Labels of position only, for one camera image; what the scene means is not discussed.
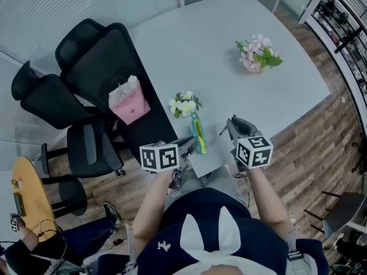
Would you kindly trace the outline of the black metal railing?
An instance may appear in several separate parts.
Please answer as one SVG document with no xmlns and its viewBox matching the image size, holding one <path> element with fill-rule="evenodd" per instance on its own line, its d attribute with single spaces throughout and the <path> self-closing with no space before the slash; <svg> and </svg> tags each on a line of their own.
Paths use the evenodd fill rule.
<svg viewBox="0 0 367 275">
<path fill-rule="evenodd" d="M 342 73 L 367 137 L 367 5 L 362 0 L 316 0 L 308 9 L 304 24 Z"/>
</svg>

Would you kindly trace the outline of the small black device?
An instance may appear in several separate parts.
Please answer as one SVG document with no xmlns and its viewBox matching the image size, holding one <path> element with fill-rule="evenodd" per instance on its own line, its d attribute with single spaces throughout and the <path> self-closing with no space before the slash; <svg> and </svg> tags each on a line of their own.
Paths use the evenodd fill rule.
<svg viewBox="0 0 367 275">
<path fill-rule="evenodd" d="M 26 211 L 25 211 L 25 206 L 24 206 L 24 202 L 22 199 L 22 195 L 18 192 L 15 192 L 13 195 L 14 195 L 14 201 L 15 201 L 15 206 L 17 208 L 18 215 L 21 217 L 25 217 Z"/>
</svg>

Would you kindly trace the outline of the black mesh office chair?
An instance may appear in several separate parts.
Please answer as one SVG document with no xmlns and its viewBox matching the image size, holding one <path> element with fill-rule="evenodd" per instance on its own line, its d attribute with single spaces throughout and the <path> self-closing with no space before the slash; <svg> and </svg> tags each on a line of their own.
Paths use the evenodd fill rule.
<svg viewBox="0 0 367 275">
<path fill-rule="evenodd" d="M 61 155 L 67 155 L 72 177 L 126 174 L 118 154 L 126 145 L 112 141 L 112 123 L 97 108 L 83 106 L 59 76 L 40 77 L 27 61 L 13 78 L 11 94 L 24 110 L 56 129 L 67 130 L 67 147 L 50 151 L 42 144 L 44 174 L 49 173 L 49 160 Z"/>
<path fill-rule="evenodd" d="M 56 48 L 55 58 L 61 69 L 61 79 L 74 94 L 117 123 L 119 135 L 136 160 L 140 160 L 140 146 L 177 139 L 123 24 L 115 22 L 103 26 L 87 18 L 63 38 Z M 130 75 L 137 76 L 140 81 L 150 111 L 127 125 L 110 110 L 108 94 Z"/>
</svg>

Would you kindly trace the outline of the grey chair with wooden legs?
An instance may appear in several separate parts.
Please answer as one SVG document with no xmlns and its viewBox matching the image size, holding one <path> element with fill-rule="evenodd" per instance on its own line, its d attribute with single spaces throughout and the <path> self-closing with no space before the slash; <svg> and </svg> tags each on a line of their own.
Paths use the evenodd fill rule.
<svg viewBox="0 0 367 275">
<path fill-rule="evenodd" d="M 304 210 L 306 214 L 322 222 L 323 229 L 314 225 L 311 225 L 312 228 L 323 233 L 326 238 L 330 238 L 333 234 L 343 230 L 346 226 L 367 234 L 367 227 L 353 221 L 365 206 L 367 195 L 356 192 L 344 192 L 341 195 L 327 191 L 321 191 L 321 193 L 336 197 L 337 201 L 331 209 L 326 210 L 327 213 L 323 218 L 308 210 Z"/>
</svg>

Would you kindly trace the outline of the person's right forearm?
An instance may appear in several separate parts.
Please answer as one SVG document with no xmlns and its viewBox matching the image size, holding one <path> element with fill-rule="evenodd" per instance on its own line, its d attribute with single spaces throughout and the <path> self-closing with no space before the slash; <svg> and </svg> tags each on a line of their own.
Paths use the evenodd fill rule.
<svg viewBox="0 0 367 275">
<path fill-rule="evenodd" d="M 260 168 L 247 169 L 260 219 L 274 229 L 292 229 L 288 212 Z"/>
</svg>

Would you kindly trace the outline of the person's navy shirt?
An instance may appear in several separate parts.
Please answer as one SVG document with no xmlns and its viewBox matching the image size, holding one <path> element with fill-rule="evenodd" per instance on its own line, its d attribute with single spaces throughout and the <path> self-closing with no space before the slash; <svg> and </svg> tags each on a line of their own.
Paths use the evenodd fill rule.
<svg viewBox="0 0 367 275">
<path fill-rule="evenodd" d="M 188 214 L 196 220 L 207 252 L 219 249 L 218 219 L 226 207 L 236 221 L 241 246 L 231 258 L 207 265 L 180 247 L 181 230 Z M 247 208 L 212 188 L 190 192 L 164 212 L 158 234 L 135 255 L 103 255 L 98 275 L 203 275 L 215 266 L 233 267 L 240 275 L 328 275 L 329 266 L 321 242 L 282 239 L 272 228 L 252 218 Z"/>
</svg>

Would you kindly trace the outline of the round yellow wooden table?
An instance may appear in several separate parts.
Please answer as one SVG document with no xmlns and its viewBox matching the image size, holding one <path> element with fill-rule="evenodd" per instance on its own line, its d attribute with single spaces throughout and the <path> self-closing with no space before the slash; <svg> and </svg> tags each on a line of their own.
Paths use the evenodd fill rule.
<svg viewBox="0 0 367 275">
<path fill-rule="evenodd" d="M 57 225 L 51 204 L 48 201 L 44 185 L 32 162 L 20 156 L 14 163 L 12 179 L 21 180 L 22 188 L 14 189 L 20 193 L 25 206 L 26 216 L 22 217 L 25 225 L 44 242 L 57 232 Z"/>
</svg>

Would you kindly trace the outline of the pink paper bag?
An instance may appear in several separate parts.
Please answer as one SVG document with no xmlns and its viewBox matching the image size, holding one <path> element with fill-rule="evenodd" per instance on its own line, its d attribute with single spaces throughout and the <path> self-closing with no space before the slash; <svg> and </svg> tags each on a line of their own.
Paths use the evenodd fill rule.
<svg viewBox="0 0 367 275">
<path fill-rule="evenodd" d="M 131 75 L 126 83 L 118 84 L 118 87 L 109 93 L 108 106 L 127 125 L 150 111 L 140 81 L 134 75 Z"/>
</svg>

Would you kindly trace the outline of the person's left forearm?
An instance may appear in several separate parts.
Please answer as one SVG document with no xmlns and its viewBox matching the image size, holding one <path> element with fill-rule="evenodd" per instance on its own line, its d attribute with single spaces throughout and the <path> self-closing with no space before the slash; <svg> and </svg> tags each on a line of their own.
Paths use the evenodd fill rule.
<svg viewBox="0 0 367 275">
<path fill-rule="evenodd" d="M 148 242 L 159 229 L 173 170 L 156 174 L 138 213 L 132 223 L 134 236 Z"/>
</svg>

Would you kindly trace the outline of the pink flowers in pot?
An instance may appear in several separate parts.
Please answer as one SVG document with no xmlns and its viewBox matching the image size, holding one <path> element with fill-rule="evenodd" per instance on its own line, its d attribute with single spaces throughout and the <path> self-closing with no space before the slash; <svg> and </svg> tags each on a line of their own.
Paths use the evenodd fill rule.
<svg viewBox="0 0 367 275">
<path fill-rule="evenodd" d="M 239 62 L 252 73 L 260 73 L 265 67 L 274 68 L 283 63 L 272 42 L 262 34 L 253 35 L 251 40 L 235 41 L 239 50 Z"/>
</svg>

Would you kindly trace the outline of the black round stool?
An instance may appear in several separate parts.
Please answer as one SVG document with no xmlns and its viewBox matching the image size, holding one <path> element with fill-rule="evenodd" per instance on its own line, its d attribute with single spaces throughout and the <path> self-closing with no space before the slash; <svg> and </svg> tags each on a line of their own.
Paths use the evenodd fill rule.
<svg viewBox="0 0 367 275">
<path fill-rule="evenodd" d="M 51 204 L 55 218 L 67 214 L 83 215 L 87 210 L 87 196 L 83 185 L 73 175 L 41 178 L 43 185 L 58 184 L 60 201 Z"/>
</svg>

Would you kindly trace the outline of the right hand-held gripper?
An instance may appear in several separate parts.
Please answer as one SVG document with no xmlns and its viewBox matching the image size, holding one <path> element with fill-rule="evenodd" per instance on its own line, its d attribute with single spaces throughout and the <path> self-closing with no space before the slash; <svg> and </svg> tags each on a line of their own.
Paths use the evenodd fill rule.
<svg viewBox="0 0 367 275">
<path fill-rule="evenodd" d="M 269 138 L 261 136 L 261 132 L 254 124 L 233 115 L 232 119 L 227 120 L 227 130 L 235 147 L 231 153 L 238 170 L 270 165 L 273 144 Z"/>
</svg>

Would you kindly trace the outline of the teal pencil pouch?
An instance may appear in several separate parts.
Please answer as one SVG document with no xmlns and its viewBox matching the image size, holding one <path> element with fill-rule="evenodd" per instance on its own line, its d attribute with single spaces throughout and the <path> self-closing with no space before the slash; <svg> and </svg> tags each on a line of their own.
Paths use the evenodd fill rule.
<svg viewBox="0 0 367 275">
<path fill-rule="evenodd" d="M 204 130 L 202 128 L 200 118 L 196 111 L 191 112 L 191 120 L 192 120 L 192 135 L 194 138 L 197 138 L 197 151 L 199 154 L 205 155 L 207 153 L 206 149 L 206 140 L 204 135 Z"/>
</svg>

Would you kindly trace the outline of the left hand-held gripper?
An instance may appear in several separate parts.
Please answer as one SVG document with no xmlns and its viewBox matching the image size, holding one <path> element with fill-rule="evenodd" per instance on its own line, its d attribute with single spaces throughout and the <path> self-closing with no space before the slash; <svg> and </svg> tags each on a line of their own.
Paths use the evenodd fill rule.
<svg viewBox="0 0 367 275">
<path fill-rule="evenodd" d="M 187 178 L 181 176 L 188 165 L 183 157 L 196 152 L 196 138 L 186 136 L 172 141 L 172 144 L 149 144 L 139 147 L 140 164 L 150 173 L 173 170 L 170 189 L 178 191 Z"/>
</svg>

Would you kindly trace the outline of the person's grey trousers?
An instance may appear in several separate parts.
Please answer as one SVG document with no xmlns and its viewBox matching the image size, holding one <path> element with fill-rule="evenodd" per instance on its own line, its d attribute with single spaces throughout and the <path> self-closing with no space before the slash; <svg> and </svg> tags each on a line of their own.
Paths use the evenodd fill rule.
<svg viewBox="0 0 367 275">
<path fill-rule="evenodd" d="M 197 178 L 196 175 L 188 178 L 178 191 L 173 191 L 168 194 L 164 211 L 166 211 L 173 202 L 184 195 L 206 188 L 212 188 L 229 195 L 249 209 L 249 194 L 243 196 L 239 192 L 237 180 L 231 175 L 227 167 L 222 166 L 212 171 L 207 178 Z"/>
</svg>

